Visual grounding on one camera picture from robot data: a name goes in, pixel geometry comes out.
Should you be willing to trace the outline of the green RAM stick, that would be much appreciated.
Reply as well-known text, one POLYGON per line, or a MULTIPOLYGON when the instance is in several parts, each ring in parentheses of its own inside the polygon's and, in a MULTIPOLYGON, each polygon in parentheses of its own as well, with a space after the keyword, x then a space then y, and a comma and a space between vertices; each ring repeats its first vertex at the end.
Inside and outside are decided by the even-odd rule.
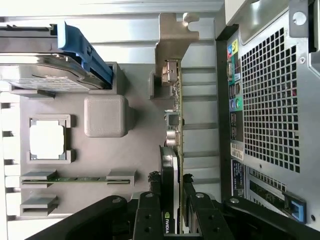
POLYGON ((130 184, 130 179, 113 179, 107 176, 103 177, 26 177, 21 176, 20 181, 23 184, 55 184, 55 183, 107 183, 107 184, 130 184))

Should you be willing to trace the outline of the grey parts rack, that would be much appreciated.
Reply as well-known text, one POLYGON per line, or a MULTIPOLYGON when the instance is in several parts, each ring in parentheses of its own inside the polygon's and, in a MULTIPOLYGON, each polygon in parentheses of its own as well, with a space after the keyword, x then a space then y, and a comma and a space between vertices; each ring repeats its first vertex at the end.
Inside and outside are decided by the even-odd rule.
POLYGON ((58 207, 51 216, 73 214, 113 194, 129 198, 132 193, 147 190, 148 174, 159 167, 159 147, 165 142, 164 111, 169 100, 149 98, 152 64, 121 64, 124 74, 122 90, 134 109, 135 126, 127 135, 117 138, 88 137, 84 130, 87 93, 58 93, 54 98, 30 99, 0 92, 0 179, 5 183, 5 197, 0 210, 10 220, 21 216, 20 205, 33 195, 56 195, 58 207), (28 164, 29 118, 36 115, 68 114, 74 120, 69 144, 76 159, 70 164, 28 164), (63 177, 102 177, 110 171, 134 171, 136 182, 130 184, 56 183, 46 189, 22 189, 20 175, 33 169, 56 170, 63 177))

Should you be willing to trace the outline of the silver CPU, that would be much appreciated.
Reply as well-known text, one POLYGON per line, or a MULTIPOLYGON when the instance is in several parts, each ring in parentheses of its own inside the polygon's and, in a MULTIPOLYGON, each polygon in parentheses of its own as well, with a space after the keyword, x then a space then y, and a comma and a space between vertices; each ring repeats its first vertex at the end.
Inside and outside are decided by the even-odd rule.
POLYGON ((38 120, 29 128, 31 160, 63 160, 65 127, 57 120, 38 120))

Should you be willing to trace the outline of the black open PC case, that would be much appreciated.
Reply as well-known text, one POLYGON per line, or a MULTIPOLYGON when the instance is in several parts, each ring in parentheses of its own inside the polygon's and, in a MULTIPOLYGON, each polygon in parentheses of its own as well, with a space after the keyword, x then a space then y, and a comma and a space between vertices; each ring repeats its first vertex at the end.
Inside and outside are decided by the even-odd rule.
POLYGON ((320 0, 225 0, 215 37, 222 196, 320 232, 320 0))

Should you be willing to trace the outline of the silver hard disk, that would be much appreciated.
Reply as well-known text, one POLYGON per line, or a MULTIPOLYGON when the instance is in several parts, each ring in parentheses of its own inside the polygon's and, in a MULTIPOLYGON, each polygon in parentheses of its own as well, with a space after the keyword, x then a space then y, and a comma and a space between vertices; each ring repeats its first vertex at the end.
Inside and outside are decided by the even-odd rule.
POLYGON ((55 93, 108 87, 74 59, 57 53, 0 53, 0 81, 21 89, 55 93))

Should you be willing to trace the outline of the blue disk caddy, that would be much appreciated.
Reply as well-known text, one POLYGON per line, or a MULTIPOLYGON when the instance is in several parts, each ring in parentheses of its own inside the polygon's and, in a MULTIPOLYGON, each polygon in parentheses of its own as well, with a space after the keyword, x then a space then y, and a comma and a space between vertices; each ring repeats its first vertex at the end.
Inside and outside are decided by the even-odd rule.
POLYGON ((106 64, 95 48, 75 26, 51 24, 44 26, 0 26, 0 54, 61 54, 71 57, 82 68, 113 85, 113 68, 106 64))

